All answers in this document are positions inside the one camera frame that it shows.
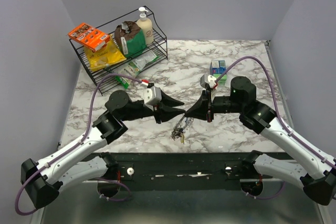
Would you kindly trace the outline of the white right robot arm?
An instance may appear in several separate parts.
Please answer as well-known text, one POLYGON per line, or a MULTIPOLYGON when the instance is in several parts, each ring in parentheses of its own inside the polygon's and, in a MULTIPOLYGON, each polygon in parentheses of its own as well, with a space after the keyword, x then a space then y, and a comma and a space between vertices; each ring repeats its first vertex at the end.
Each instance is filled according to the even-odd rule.
POLYGON ((314 202, 327 206, 335 196, 335 158, 318 149, 278 117, 276 111, 256 99, 256 86, 242 76, 230 83, 229 96, 216 96, 216 78, 204 74, 199 100, 186 112, 186 117, 211 122, 216 113, 238 113, 243 126, 269 139, 295 161, 285 161, 252 151, 241 165, 249 178, 257 174, 279 178, 304 191, 314 202))

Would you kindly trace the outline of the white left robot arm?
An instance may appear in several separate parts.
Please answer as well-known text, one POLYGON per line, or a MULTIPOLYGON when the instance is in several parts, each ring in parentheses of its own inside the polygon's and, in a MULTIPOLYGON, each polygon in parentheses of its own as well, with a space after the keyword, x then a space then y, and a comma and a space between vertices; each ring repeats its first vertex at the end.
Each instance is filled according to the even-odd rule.
POLYGON ((161 124, 183 114, 185 111, 180 108, 183 104, 157 87, 146 88, 143 99, 137 101, 132 101, 123 90, 113 92, 105 103, 106 111, 89 122, 80 137, 45 158, 38 161, 29 158, 21 164, 19 191, 25 191, 34 207, 40 209, 70 185, 97 177, 112 179, 116 166, 106 158, 82 160, 120 138, 128 130, 124 121, 152 116, 161 124))

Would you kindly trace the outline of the metal disc with key rings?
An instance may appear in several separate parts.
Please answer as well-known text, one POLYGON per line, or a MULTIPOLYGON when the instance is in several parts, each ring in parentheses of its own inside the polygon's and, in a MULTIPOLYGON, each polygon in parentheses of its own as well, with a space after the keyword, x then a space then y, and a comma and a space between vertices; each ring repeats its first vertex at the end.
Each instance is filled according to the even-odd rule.
POLYGON ((180 120, 176 123, 171 132, 171 138, 175 140, 180 140, 182 144, 185 143, 185 133, 189 127, 193 124, 193 118, 187 118, 186 116, 182 116, 180 120))

